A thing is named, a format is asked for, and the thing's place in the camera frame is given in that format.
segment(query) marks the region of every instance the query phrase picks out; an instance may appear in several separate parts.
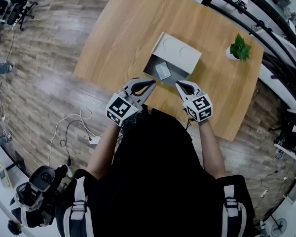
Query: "wooden table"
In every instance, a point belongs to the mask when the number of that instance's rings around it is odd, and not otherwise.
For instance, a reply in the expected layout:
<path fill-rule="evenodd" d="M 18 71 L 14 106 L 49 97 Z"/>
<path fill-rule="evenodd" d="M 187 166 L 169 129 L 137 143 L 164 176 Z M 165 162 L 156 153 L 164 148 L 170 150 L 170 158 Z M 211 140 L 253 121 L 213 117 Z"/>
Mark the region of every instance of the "wooden table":
<path fill-rule="evenodd" d="M 249 106 L 261 67 L 263 48 L 255 39 L 193 0 L 110 0 L 92 30 L 74 74 L 98 87 L 117 92 L 143 73 L 162 32 L 203 53 L 190 81 L 213 102 L 214 133 L 232 141 Z M 226 49 L 240 33 L 252 46 L 247 62 L 229 60 Z M 175 88 L 157 82 L 146 104 L 185 121 Z"/>

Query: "open box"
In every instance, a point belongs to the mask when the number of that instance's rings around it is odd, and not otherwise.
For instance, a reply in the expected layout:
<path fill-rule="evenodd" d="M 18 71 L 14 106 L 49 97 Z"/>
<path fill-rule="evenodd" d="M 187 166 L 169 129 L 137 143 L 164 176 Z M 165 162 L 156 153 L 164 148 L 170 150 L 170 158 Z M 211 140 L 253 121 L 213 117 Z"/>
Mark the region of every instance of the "open box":
<path fill-rule="evenodd" d="M 162 33 L 152 49 L 144 73 L 175 87 L 178 80 L 188 80 L 202 53 L 184 42 Z"/>

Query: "backpack strap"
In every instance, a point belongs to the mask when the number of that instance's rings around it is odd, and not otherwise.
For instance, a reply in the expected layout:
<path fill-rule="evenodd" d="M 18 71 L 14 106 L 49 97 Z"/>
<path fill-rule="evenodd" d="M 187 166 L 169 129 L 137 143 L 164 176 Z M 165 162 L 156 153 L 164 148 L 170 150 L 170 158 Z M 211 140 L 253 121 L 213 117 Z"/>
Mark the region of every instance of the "backpack strap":
<path fill-rule="evenodd" d="M 222 237 L 229 237 L 228 229 L 239 228 L 238 237 L 242 237 L 247 222 L 247 211 L 242 203 L 234 198 L 234 186 L 228 185 L 223 188 L 225 193 L 225 203 L 222 206 Z M 239 219 L 241 225 L 236 224 L 235 219 Z"/>
<path fill-rule="evenodd" d="M 83 182 L 84 176 L 77 179 L 73 205 L 64 214 L 65 237 L 94 237 L 91 211 L 86 206 Z"/>

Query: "white cable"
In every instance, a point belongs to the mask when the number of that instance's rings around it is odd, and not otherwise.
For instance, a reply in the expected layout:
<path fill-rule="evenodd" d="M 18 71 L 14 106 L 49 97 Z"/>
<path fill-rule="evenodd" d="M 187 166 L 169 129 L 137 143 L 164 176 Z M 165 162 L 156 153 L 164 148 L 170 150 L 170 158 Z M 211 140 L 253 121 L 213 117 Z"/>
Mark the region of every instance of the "white cable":
<path fill-rule="evenodd" d="M 271 18 L 270 18 L 270 20 L 267 22 L 267 24 L 266 24 L 266 27 L 268 27 L 268 24 L 271 22 Z"/>
<path fill-rule="evenodd" d="M 82 110 L 87 110 L 87 111 L 89 111 L 89 113 L 90 113 L 90 117 L 89 117 L 89 118 L 83 117 L 83 116 L 82 116 Z M 52 148 L 53 140 L 54 140 L 54 138 L 56 137 L 58 124 L 59 124 L 61 121 L 66 120 L 66 119 L 69 118 L 70 116 L 79 116 L 80 119 L 81 119 L 81 122 L 82 122 L 82 124 L 83 124 L 83 126 L 84 126 L 84 128 L 85 128 L 88 132 L 90 132 L 94 137 L 101 137 L 101 136 L 102 136 L 102 135 L 99 135 L 99 136 L 98 136 L 98 135 L 95 135 L 95 134 L 94 134 L 93 132 L 91 132 L 91 131 L 86 127 L 86 125 L 84 124 L 84 121 L 83 121 L 84 119 L 85 119 L 85 120 L 92 119 L 92 112 L 91 112 L 88 108 L 81 108 L 81 109 L 80 109 L 80 115 L 77 114 L 77 113 L 73 113 L 73 114 L 68 115 L 67 117 L 65 117 L 65 118 L 63 118 L 62 120 L 58 121 L 57 124 L 56 124 L 55 134 L 54 134 L 54 136 L 53 136 L 53 138 L 51 139 L 51 142 L 50 142 L 50 152 L 49 152 L 49 155 L 48 155 L 48 166 L 49 166 L 49 164 L 50 164 L 51 148 Z"/>

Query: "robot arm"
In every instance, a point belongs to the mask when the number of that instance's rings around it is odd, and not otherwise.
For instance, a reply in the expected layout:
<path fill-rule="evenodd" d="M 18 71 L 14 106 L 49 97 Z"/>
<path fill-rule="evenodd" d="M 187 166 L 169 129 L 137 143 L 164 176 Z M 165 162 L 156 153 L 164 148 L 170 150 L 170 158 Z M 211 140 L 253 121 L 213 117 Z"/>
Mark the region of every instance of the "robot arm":
<path fill-rule="evenodd" d="M 183 100 L 186 112 L 197 122 L 204 121 L 213 115 L 213 104 L 205 92 L 191 81 L 177 81 L 176 87 Z"/>

